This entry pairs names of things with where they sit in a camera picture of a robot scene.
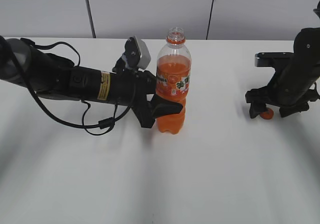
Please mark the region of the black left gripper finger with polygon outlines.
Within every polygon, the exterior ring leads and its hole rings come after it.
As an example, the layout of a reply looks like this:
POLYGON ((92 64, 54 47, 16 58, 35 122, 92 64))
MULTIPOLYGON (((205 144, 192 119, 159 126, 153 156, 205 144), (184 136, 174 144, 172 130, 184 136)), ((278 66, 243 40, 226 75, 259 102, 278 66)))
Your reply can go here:
POLYGON ((178 102, 166 100, 158 95, 154 95, 150 101, 151 105, 151 116, 154 119, 179 114, 183 105, 178 102))

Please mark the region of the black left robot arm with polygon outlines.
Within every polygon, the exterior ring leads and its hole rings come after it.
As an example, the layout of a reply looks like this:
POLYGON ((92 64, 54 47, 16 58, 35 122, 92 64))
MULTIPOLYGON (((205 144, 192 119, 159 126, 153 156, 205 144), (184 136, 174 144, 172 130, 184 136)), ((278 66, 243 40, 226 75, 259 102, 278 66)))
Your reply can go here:
POLYGON ((38 99, 90 101, 125 106, 143 128, 155 123, 147 96, 155 93, 155 77, 147 71, 151 57, 135 36, 111 72, 92 69, 50 53, 50 45, 27 38, 0 40, 0 78, 25 87, 38 99))

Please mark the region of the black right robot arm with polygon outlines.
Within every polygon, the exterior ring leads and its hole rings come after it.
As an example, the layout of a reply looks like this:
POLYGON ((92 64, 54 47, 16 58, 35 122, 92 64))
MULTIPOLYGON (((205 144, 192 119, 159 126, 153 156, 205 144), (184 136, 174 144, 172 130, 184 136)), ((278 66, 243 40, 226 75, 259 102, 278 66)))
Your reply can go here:
POLYGON ((319 100, 316 81, 320 77, 320 29, 308 27, 295 37, 293 52, 258 52, 256 67, 274 68, 266 86, 246 92, 251 119, 273 117, 268 105, 279 108, 282 118, 309 110, 309 102, 319 100))

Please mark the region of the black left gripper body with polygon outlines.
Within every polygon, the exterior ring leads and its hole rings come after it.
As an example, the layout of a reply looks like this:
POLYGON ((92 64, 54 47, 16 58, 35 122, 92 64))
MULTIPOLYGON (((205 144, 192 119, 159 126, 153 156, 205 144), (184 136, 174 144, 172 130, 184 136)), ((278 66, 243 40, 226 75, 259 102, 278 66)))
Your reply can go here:
POLYGON ((116 122, 132 110, 142 128, 152 128, 155 118, 147 95, 155 93, 156 77, 150 71, 129 69, 123 59, 117 60, 110 74, 109 102, 126 109, 115 118, 116 122))

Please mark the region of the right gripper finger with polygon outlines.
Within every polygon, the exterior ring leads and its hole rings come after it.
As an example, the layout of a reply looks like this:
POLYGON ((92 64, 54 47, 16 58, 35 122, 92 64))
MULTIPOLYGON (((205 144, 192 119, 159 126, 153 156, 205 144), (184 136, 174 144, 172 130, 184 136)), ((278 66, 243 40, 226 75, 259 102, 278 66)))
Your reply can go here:
POLYGON ((279 109, 279 113, 282 118, 285 118, 296 113, 306 112, 309 110, 309 108, 310 108, 309 104, 307 102, 303 102, 293 107, 288 107, 288 108, 281 107, 279 109))
POLYGON ((255 119, 257 116, 260 116, 260 113, 267 110, 267 105, 264 103, 251 103, 249 108, 249 116, 251 119, 255 119))

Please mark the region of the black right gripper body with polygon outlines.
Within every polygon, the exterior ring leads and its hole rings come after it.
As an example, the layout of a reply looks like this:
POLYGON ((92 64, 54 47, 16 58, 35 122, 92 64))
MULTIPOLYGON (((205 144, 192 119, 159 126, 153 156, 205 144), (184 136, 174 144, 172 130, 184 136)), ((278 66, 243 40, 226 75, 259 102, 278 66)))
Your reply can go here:
POLYGON ((307 109, 317 100, 317 88, 306 84, 279 84, 254 88, 245 94, 247 103, 270 104, 283 109, 307 109))

